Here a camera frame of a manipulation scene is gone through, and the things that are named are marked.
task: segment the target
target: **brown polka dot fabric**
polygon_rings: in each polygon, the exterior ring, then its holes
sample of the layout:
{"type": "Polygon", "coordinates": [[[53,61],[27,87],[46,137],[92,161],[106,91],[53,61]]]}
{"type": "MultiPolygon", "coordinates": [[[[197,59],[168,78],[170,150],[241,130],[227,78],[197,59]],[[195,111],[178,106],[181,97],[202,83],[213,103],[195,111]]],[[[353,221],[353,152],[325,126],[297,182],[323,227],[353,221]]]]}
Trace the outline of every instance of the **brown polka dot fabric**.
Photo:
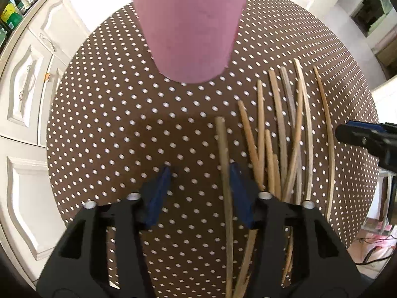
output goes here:
{"type": "MultiPolygon", "coordinates": [[[[303,67],[311,104],[312,200],[325,211],[327,130],[312,66],[318,66],[322,76],[334,131],[350,119],[378,120],[366,80],[340,40],[289,0],[247,0],[228,68],[209,82],[186,85],[157,71],[138,14],[129,4],[104,21],[81,46],[52,106],[48,165],[65,223],[73,220],[88,199],[102,205],[125,198],[153,178],[162,165],[170,165],[172,185],[158,225],[141,235],[156,295],[222,297],[226,235],[214,119],[226,118],[230,158],[249,166],[237,102],[244,101],[256,138],[256,82],[261,79],[265,125],[278,153],[274,100],[267,76],[273,68],[278,75],[290,154],[291,117],[279,69],[287,68],[296,100],[294,57],[303,67]]],[[[300,143],[303,185],[304,134],[300,143]]],[[[330,223],[349,246],[369,210],[378,167],[366,150],[334,141],[335,193],[330,223]]],[[[247,229],[234,220],[236,277],[247,229]]],[[[118,284],[114,230],[108,234],[110,279],[118,284]]]]}

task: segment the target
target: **wooden stick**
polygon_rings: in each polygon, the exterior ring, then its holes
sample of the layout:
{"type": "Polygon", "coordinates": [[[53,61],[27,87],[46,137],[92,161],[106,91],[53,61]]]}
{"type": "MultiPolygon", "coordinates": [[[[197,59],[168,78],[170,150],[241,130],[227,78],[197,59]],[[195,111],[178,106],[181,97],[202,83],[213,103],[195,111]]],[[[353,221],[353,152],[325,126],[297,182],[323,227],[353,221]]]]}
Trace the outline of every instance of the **wooden stick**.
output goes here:
{"type": "Polygon", "coordinates": [[[218,134],[219,160],[221,164],[222,188],[224,196],[225,226],[226,226],[226,298],[232,298],[233,293],[233,203],[229,184],[229,148],[228,133],[225,118],[215,118],[218,134]]]}
{"type": "Polygon", "coordinates": [[[274,165],[273,165],[273,147],[271,145],[271,135],[269,130],[265,130],[266,139],[266,157],[267,157],[267,191],[275,195],[274,190],[274,165]]]}
{"type": "Polygon", "coordinates": [[[233,298],[242,298],[244,296],[245,288],[246,288],[244,287],[244,284],[247,281],[248,268],[251,262],[252,252],[254,250],[254,245],[255,245],[255,239],[257,238],[257,232],[258,232],[257,230],[250,230],[248,232],[243,263],[241,264],[240,273],[239,276],[237,277],[237,282],[234,287],[235,289],[233,293],[233,298]]]}
{"type": "MultiPolygon", "coordinates": [[[[263,190],[263,181],[261,180],[262,175],[260,172],[257,151],[255,149],[254,137],[251,131],[251,126],[249,124],[247,112],[245,111],[244,103],[242,101],[239,101],[239,109],[241,113],[241,121],[243,122],[245,138],[247,139],[248,151],[253,166],[255,181],[257,182],[259,189],[263,190]]],[[[248,232],[247,242],[245,244],[243,262],[241,263],[240,272],[237,277],[233,298],[241,298],[242,297],[241,294],[244,295],[243,292],[244,284],[247,280],[249,264],[251,262],[251,257],[254,250],[256,238],[257,238],[257,230],[250,230],[248,232]]]]}
{"type": "MultiPolygon", "coordinates": [[[[296,123],[295,122],[296,106],[295,106],[294,95],[292,93],[291,84],[289,83],[288,73],[285,67],[281,67],[281,80],[283,81],[284,91],[285,94],[287,95],[287,101],[288,101],[287,104],[288,104],[289,115],[292,121],[292,128],[294,128],[296,123]]],[[[297,176],[296,176],[296,191],[295,191],[295,204],[297,205],[300,205],[300,203],[302,202],[301,194],[302,194],[302,157],[300,155],[300,147],[299,147],[297,176]]]]}
{"type": "Polygon", "coordinates": [[[245,138],[247,140],[248,152],[253,166],[255,181],[260,189],[263,189],[263,183],[261,182],[261,169],[259,167],[259,159],[257,155],[257,150],[255,149],[254,136],[252,134],[251,125],[248,120],[247,112],[245,111],[245,106],[243,101],[239,101],[239,109],[241,114],[241,121],[244,127],[245,138]]]}
{"type": "Polygon", "coordinates": [[[327,138],[328,138],[328,196],[327,196],[327,208],[326,208],[326,218],[329,222],[331,217],[332,210],[332,201],[333,201],[333,182],[335,180],[335,149],[333,145],[333,132],[332,132],[332,123],[331,123],[331,115],[330,109],[328,107],[327,98],[325,96],[324,86],[321,82],[320,75],[318,74],[318,70],[316,66],[313,66],[314,74],[316,75],[316,80],[318,83],[318,88],[321,94],[321,100],[324,107],[325,113],[325,122],[327,126],[327,138]]]}
{"type": "Polygon", "coordinates": [[[298,166],[298,149],[300,147],[300,138],[302,136],[302,129],[300,128],[302,125],[302,109],[303,109],[303,82],[298,80],[298,109],[296,116],[296,124],[295,124],[295,132],[294,139],[292,143],[292,154],[289,161],[289,169],[287,174],[287,180],[285,182],[285,186],[283,189],[283,201],[288,202],[291,200],[292,195],[292,187],[294,184],[296,169],[298,166]]]}
{"type": "Polygon", "coordinates": [[[304,116],[306,118],[306,144],[307,144],[307,186],[305,189],[306,200],[309,201],[312,196],[312,182],[313,182],[313,133],[312,133],[312,114],[310,112],[309,99],[307,97],[306,84],[304,82],[304,76],[302,68],[300,67],[299,60],[294,58],[294,64],[298,73],[299,79],[302,81],[303,99],[304,99],[304,116]]]}
{"type": "Polygon", "coordinates": [[[275,153],[273,153],[273,166],[274,166],[274,192],[275,196],[281,200],[281,180],[280,180],[280,170],[278,168],[278,158],[275,153]]]}
{"type": "Polygon", "coordinates": [[[265,110],[263,105],[263,87],[262,81],[257,81],[258,89],[258,160],[260,177],[259,180],[263,184],[265,175],[265,110]]]}
{"type": "Polygon", "coordinates": [[[278,90],[277,77],[274,70],[269,70],[269,79],[271,83],[271,89],[273,91],[275,113],[277,117],[278,126],[278,140],[280,145],[280,176],[281,176],[281,188],[285,185],[285,179],[287,177],[288,170],[288,154],[287,154],[287,137],[285,135],[285,122],[283,116],[283,108],[281,105],[281,97],[278,90]]]}
{"type": "Polygon", "coordinates": [[[287,260],[285,262],[285,267],[284,267],[284,271],[283,271],[283,280],[281,283],[284,283],[285,281],[285,277],[287,276],[287,273],[290,271],[290,267],[292,265],[292,251],[293,251],[293,247],[294,247],[294,238],[293,238],[293,229],[291,227],[291,233],[290,233],[290,237],[289,237],[289,244],[288,244],[288,249],[287,249],[287,260]]]}
{"type": "Polygon", "coordinates": [[[242,293],[241,298],[244,296],[245,291],[247,290],[247,286],[248,286],[248,283],[249,283],[249,279],[250,279],[250,278],[251,278],[251,274],[248,275],[247,280],[245,281],[243,287],[241,288],[241,293],[242,293]]]}

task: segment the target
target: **floor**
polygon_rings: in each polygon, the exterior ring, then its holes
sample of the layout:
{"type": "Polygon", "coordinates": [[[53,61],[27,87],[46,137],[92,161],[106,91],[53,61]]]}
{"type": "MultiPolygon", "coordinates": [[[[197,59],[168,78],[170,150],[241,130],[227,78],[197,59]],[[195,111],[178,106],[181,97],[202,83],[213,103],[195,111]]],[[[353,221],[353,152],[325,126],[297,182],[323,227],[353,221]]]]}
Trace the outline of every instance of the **floor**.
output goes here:
{"type": "Polygon", "coordinates": [[[386,82],[385,74],[365,41],[365,36],[348,14],[336,4],[321,21],[344,43],[359,64],[370,90],[386,82]]]}

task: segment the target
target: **white cabinet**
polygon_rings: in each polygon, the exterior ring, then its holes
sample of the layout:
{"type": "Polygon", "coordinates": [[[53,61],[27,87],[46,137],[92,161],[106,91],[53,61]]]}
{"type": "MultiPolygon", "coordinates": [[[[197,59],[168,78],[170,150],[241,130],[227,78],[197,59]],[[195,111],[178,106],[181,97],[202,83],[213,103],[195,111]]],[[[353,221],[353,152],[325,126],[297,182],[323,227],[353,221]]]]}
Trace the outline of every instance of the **white cabinet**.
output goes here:
{"type": "Polygon", "coordinates": [[[64,64],[69,64],[89,32],[68,0],[47,0],[29,30],[64,64]]]}
{"type": "Polygon", "coordinates": [[[65,230],[45,148],[0,137],[0,221],[17,260],[35,281],[65,230]]]}
{"type": "Polygon", "coordinates": [[[65,230],[47,168],[51,103],[88,35],[68,0],[38,0],[0,54],[0,245],[31,286],[65,230]]]}
{"type": "Polygon", "coordinates": [[[44,81],[43,93],[41,97],[40,111],[38,116],[38,145],[46,146],[47,122],[54,100],[55,92],[61,83],[62,75],[66,70],[66,65],[57,57],[53,56],[44,81]]]}
{"type": "Polygon", "coordinates": [[[0,78],[0,135],[37,145],[44,78],[51,53],[25,30],[0,78]]]}

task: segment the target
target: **pink cylinder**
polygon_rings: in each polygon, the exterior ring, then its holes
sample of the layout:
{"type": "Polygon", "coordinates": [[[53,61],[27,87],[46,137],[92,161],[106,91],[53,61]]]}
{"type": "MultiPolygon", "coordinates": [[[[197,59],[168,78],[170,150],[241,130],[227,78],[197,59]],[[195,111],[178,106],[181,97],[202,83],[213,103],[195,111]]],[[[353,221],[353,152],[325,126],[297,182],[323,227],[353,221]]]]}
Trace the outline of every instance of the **pink cylinder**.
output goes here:
{"type": "Polygon", "coordinates": [[[227,66],[246,0],[133,0],[157,69],[199,83],[227,66]]]}

